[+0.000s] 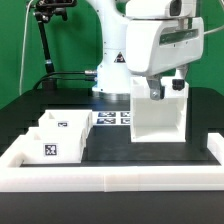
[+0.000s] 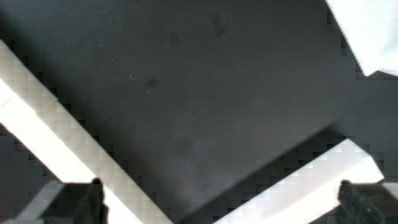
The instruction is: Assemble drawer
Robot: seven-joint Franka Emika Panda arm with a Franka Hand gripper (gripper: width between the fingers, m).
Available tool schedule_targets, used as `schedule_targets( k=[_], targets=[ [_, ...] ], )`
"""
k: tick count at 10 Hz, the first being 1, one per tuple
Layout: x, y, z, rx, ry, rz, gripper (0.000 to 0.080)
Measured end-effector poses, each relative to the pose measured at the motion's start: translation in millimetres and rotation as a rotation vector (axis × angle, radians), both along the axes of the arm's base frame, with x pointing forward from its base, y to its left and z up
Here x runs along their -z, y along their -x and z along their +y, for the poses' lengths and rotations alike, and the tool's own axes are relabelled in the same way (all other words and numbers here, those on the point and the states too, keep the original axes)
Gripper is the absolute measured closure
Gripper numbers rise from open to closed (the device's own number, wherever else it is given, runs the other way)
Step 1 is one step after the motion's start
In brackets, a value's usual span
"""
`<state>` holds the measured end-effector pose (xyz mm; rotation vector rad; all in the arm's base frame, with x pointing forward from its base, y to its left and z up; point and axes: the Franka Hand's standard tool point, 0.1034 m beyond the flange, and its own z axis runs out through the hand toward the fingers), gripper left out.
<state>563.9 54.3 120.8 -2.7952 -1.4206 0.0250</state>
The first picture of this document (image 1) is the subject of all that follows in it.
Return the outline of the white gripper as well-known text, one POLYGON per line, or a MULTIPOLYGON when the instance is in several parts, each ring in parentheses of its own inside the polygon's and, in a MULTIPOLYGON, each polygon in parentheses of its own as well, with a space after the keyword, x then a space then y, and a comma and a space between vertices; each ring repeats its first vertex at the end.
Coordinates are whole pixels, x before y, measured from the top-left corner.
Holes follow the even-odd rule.
POLYGON ((165 87, 156 74, 176 68, 172 88, 183 90, 188 73, 184 64, 201 58, 203 44, 200 17, 192 19, 190 29, 179 29, 177 20, 132 20, 126 32, 126 64, 132 74, 149 77, 150 98, 162 100, 165 87))

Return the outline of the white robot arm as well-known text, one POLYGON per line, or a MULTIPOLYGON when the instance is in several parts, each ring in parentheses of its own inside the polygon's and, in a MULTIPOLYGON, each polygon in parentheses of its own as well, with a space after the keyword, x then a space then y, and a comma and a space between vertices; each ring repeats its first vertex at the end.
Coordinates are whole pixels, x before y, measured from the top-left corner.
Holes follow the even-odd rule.
POLYGON ((102 60, 93 94, 128 99, 131 78, 143 77, 150 98, 186 88, 188 64, 203 52, 204 23, 197 0, 87 0, 102 31, 102 60))

